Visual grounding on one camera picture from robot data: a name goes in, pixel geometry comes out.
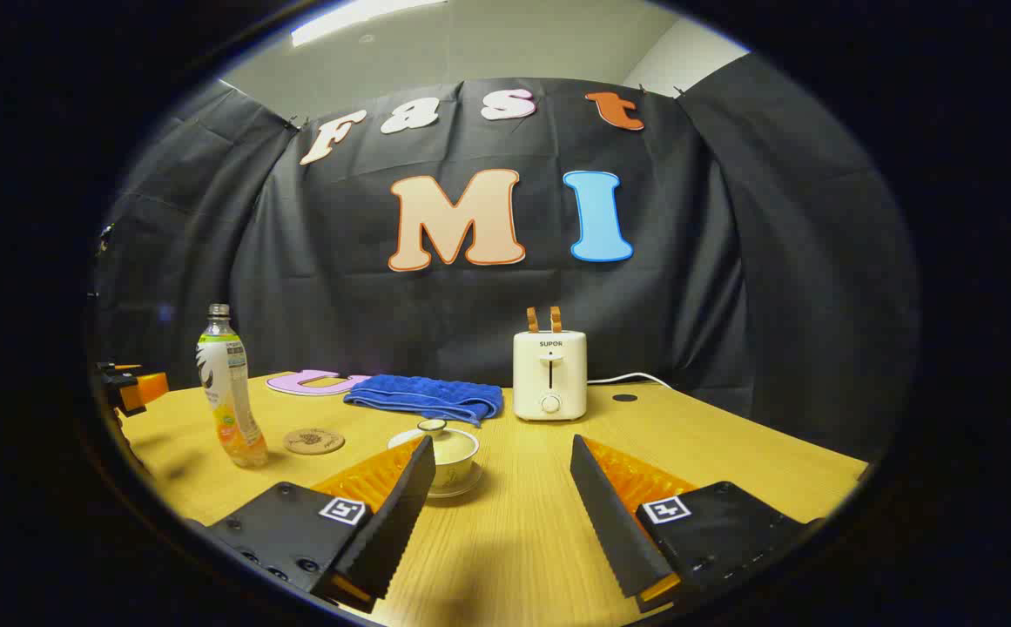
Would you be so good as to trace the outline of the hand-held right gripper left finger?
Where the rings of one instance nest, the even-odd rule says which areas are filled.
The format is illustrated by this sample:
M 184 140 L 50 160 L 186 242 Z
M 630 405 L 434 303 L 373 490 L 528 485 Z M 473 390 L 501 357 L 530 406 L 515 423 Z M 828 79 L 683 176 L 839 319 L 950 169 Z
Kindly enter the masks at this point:
M 436 475 L 417 436 L 311 488 L 278 482 L 210 525 L 188 527 L 254 572 L 361 612 L 385 598 Z

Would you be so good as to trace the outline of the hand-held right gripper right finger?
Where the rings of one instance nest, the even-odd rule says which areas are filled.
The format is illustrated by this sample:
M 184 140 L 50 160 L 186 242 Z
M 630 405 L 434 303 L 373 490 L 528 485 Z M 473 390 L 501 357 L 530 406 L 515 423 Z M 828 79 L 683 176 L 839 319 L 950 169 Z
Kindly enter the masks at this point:
M 580 434 L 570 471 L 622 595 L 641 611 L 719 597 L 816 525 L 736 483 L 696 487 Z

